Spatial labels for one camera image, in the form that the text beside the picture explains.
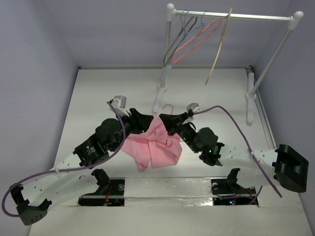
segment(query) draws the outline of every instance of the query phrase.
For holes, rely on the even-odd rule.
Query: metal rod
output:
[[[175,15],[185,16],[187,11],[176,10]],[[215,18],[227,18],[228,13],[216,13],[216,12],[202,12],[202,11],[189,11],[187,16],[203,16],[203,17],[215,17]],[[290,22],[291,17],[280,16],[258,16],[258,15],[245,15],[245,14],[231,14],[231,19],[242,20],[257,20],[257,21],[275,21],[275,22]]]
[[[278,47],[276,48],[275,52],[273,53],[272,57],[270,58],[268,64],[266,65],[265,69],[262,71],[261,75],[259,76],[258,80],[255,83],[254,88],[249,93],[250,97],[253,97],[256,91],[258,90],[259,85],[261,84],[262,80],[265,78],[267,72],[269,71],[270,67],[274,63],[275,59],[277,58],[279,52],[281,51],[282,47],[284,46],[286,40],[289,38],[292,30],[287,29],[281,42],[279,43]]]
[[[166,21],[166,30],[165,30],[165,42],[164,42],[164,55],[167,53],[168,51],[168,47],[169,47],[169,39],[170,39],[170,35],[171,35],[171,21]],[[161,81],[161,86],[165,86],[166,80]]]

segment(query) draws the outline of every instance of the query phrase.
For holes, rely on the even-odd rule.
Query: pink cloth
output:
[[[176,134],[168,136],[162,120],[154,116],[147,132],[131,134],[125,140],[122,151],[131,156],[143,170],[151,161],[152,168],[176,165],[182,153]]]

